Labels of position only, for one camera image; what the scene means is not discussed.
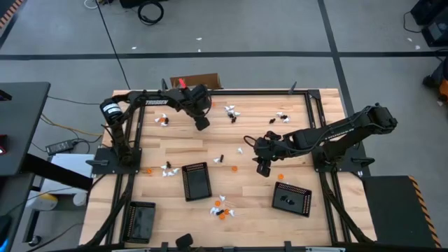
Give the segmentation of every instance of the black desk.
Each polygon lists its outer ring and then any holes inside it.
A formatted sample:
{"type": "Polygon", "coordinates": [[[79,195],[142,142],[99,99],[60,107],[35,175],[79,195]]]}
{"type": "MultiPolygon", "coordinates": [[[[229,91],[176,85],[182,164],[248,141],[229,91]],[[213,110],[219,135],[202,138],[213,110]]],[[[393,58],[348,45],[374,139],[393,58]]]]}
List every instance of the black desk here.
{"type": "Polygon", "coordinates": [[[7,153],[0,155],[0,215],[12,218],[7,251],[13,245],[25,204],[8,212],[27,199],[35,174],[84,190],[92,185],[91,178],[28,154],[49,89],[49,83],[0,83],[0,90],[13,96],[11,101],[0,101],[0,134],[8,135],[7,153]]]}

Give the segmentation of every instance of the black tray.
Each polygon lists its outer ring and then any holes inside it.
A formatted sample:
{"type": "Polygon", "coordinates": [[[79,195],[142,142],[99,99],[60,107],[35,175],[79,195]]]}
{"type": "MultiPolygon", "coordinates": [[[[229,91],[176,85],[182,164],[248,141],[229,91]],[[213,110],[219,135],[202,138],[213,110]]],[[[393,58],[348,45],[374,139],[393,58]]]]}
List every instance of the black tray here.
{"type": "Polygon", "coordinates": [[[187,202],[211,197],[207,163],[182,166],[183,188],[187,202]]]}
{"type": "Polygon", "coordinates": [[[309,217],[312,192],[294,185],[276,182],[272,207],[309,217]]]}

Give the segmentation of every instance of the small black object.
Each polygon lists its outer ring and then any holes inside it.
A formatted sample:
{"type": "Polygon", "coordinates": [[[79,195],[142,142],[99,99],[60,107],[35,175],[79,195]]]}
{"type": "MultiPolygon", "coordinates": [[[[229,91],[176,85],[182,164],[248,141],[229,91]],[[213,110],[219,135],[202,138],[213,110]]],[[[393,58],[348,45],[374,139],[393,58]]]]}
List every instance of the small black object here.
{"type": "Polygon", "coordinates": [[[312,192],[294,185],[276,182],[272,207],[309,217],[312,192]]]}
{"type": "Polygon", "coordinates": [[[73,150],[74,145],[72,140],[68,140],[51,144],[49,146],[46,146],[45,149],[47,150],[48,155],[54,155],[56,153],[73,150]]]}
{"type": "Polygon", "coordinates": [[[122,242],[147,244],[153,231],[155,203],[131,202],[126,216],[122,242]]]}
{"type": "Polygon", "coordinates": [[[211,197],[211,186],[207,163],[182,166],[183,188],[187,202],[211,197]]]}

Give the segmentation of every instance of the desk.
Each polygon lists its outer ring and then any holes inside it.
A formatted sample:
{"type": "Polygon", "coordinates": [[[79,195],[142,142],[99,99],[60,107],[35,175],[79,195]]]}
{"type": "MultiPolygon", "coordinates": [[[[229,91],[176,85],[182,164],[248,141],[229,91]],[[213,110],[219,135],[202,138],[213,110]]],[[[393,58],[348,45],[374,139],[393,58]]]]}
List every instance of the desk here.
{"type": "MultiPolygon", "coordinates": [[[[126,92],[115,91],[113,94],[126,92]]],[[[323,89],[320,93],[328,123],[343,119],[338,90],[323,89]]],[[[330,245],[321,184],[313,169],[311,155],[273,162],[271,176],[265,178],[256,173],[256,163],[251,160],[255,157],[253,149],[243,142],[246,134],[256,138],[268,130],[285,134],[310,127],[305,98],[295,95],[220,95],[213,96],[213,102],[216,106],[207,115],[210,126],[202,132],[195,129],[193,119],[182,111],[176,113],[166,106],[146,107],[140,144],[143,148],[141,170],[135,178],[132,200],[157,204],[148,246],[160,247],[162,242],[169,242],[173,247],[175,240],[186,233],[191,233],[195,241],[193,246],[284,246],[284,241],[291,241],[293,246],[330,245]],[[224,106],[229,105],[235,105],[235,111],[241,113],[235,124],[230,123],[224,110],[224,106]],[[290,116],[290,122],[277,120],[270,125],[269,120],[279,111],[290,116]],[[161,113],[169,117],[168,127],[154,122],[161,113]],[[243,154],[237,152],[239,147],[243,148],[243,154]],[[213,159],[221,154],[224,154],[223,163],[215,164],[213,159]],[[213,197],[186,202],[182,175],[162,177],[160,166],[166,161],[173,167],[207,162],[213,197]],[[237,172],[231,170],[234,165],[238,166],[237,172]],[[149,168],[152,169],[150,174],[146,172],[149,168]],[[309,218],[271,207],[278,174],[284,175],[285,183],[312,190],[309,218]],[[219,195],[225,195],[229,202],[236,204],[237,217],[220,220],[209,214],[219,195]]],[[[314,102],[313,112],[318,118],[314,102]]],[[[110,139],[105,137],[103,144],[110,145],[110,139]]],[[[93,188],[80,244],[92,238],[109,214],[115,181],[116,175],[108,175],[93,188]]],[[[353,174],[341,173],[339,182],[347,212],[369,238],[376,239],[361,180],[353,174]]],[[[333,214],[338,239],[342,241],[335,210],[333,214]]],[[[121,216],[116,219],[114,243],[118,242],[121,219],[121,216]]],[[[127,246],[141,247],[141,244],[127,246]]]]}

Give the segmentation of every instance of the black plastic tray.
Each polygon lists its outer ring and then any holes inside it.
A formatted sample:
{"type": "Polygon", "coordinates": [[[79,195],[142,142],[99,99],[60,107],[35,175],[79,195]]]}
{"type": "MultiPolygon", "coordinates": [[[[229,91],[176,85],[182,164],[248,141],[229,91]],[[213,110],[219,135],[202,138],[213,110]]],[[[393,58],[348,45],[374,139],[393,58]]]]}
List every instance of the black plastic tray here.
{"type": "Polygon", "coordinates": [[[182,166],[183,188],[187,202],[211,197],[207,163],[182,166]]]}

